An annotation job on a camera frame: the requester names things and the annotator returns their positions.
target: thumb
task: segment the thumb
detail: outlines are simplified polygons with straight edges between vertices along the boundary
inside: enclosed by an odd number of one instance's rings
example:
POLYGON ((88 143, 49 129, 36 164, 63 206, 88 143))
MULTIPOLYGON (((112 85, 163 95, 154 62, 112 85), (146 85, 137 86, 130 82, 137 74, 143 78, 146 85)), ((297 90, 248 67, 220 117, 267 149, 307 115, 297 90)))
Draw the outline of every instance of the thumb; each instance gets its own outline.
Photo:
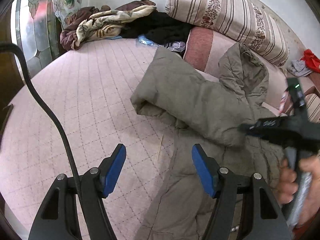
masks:
POLYGON ((320 159, 316 155, 301 159, 299 166, 302 171, 311 172, 313 179, 320 179, 320 159))

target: pink bedspread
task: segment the pink bedspread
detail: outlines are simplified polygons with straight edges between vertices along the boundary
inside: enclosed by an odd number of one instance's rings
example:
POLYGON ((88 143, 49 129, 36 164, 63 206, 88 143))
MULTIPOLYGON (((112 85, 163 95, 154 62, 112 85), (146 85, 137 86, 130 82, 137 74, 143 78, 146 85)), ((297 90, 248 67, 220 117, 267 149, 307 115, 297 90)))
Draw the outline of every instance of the pink bedspread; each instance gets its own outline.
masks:
MULTIPOLYGON (((32 82, 63 124, 80 174, 97 167, 118 143, 127 160, 104 204, 118 239, 133 239, 172 155, 174 128, 138 116, 130 103, 155 48, 135 40, 101 40, 69 51, 32 82), (160 154, 158 149, 163 135, 160 154)), ((0 192, 30 230, 55 177, 71 176, 62 140, 26 87, 12 100, 0 152, 0 192)), ((78 208, 84 239, 89 239, 78 208)))

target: black cable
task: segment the black cable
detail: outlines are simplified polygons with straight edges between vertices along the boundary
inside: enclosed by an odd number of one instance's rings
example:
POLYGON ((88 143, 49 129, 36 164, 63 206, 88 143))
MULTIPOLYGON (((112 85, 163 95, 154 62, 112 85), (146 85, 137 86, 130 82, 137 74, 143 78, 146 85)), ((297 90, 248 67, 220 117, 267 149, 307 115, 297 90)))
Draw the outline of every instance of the black cable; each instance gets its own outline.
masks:
POLYGON ((26 62, 26 59, 25 59, 21 49, 15 44, 7 43, 7 42, 0 42, 0 53, 4 53, 4 52, 12 52, 13 54, 15 54, 18 57, 18 60, 20 61, 20 65, 21 65, 24 81, 26 82, 26 85, 27 85, 31 95, 37 101, 39 106, 41 106, 41 108, 51 118, 53 123, 56 125, 56 127, 57 127, 57 129, 58 129, 58 131, 60 133, 60 136, 62 138, 62 141, 63 141, 64 147, 66 149, 66 152, 67 152, 67 156, 68 156, 69 164, 70 164, 70 167, 71 167, 72 175, 73 175, 73 178, 74 178, 74 181, 75 181, 75 184, 76 184, 77 194, 78 194, 80 205, 81 205, 81 208, 82 208, 82 196, 81 196, 81 186, 80 186, 79 174, 78 174, 78 170, 77 170, 77 167, 76 167, 75 160, 74 160, 72 152, 71 152, 70 144, 69 144, 69 141, 67 139, 66 133, 65 133, 61 123, 59 122, 58 118, 55 116, 55 114, 52 112, 52 110, 46 105, 46 103, 42 100, 42 98, 39 96, 39 94, 37 93, 36 89, 34 88, 32 82, 31 82, 30 76, 29 76, 29 71, 28 71, 28 68, 27 68, 27 62, 26 62))

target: human hand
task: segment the human hand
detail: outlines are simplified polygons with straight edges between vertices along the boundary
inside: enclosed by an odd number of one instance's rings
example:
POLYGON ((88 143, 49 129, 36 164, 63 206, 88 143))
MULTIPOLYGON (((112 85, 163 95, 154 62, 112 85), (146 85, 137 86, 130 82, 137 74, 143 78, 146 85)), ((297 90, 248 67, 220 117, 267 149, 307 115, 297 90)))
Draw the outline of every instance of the human hand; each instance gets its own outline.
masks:
MULTIPOLYGON (((301 210, 299 223, 301 226, 311 219, 320 208, 320 159, 317 156, 311 156, 307 159, 301 159, 299 167, 304 172, 311 172, 312 181, 301 210)), ((288 161, 282 161, 280 167, 280 178, 277 185, 277 199, 280 204, 287 204, 293 200, 293 194, 298 190, 298 184, 294 181, 297 173, 288 168, 288 161)))

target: red blurred object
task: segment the red blurred object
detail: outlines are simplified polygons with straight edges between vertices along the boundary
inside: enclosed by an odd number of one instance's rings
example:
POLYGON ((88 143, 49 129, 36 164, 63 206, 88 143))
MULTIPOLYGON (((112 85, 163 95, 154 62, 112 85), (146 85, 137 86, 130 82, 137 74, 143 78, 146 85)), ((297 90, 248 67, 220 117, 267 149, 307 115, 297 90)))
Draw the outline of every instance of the red blurred object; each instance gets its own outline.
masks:
POLYGON ((304 56, 301 58, 301 60, 304 60, 306 62, 306 66, 311 70, 313 70, 314 72, 320 73, 320 69, 319 69, 320 59, 318 59, 310 49, 306 49, 303 52, 303 55, 304 56))

